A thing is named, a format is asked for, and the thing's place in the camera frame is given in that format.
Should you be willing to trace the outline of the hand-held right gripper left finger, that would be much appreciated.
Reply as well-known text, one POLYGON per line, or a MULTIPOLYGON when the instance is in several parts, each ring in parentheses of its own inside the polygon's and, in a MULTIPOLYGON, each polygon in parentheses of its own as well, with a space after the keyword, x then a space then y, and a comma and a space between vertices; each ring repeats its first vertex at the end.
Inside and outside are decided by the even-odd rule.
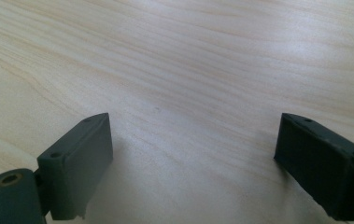
POLYGON ((37 158, 43 210, 55 220, 83 217, 112 159, 109 115, 79 122, 37 158))

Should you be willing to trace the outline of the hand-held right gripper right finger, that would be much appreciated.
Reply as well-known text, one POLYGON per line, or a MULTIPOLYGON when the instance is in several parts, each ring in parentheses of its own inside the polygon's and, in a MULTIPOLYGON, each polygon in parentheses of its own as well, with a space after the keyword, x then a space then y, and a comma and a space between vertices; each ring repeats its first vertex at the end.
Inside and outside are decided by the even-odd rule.
POLYGON ((328 216, 354 221, 354 143, 312 119, 284 113, 275 160, 328 216))

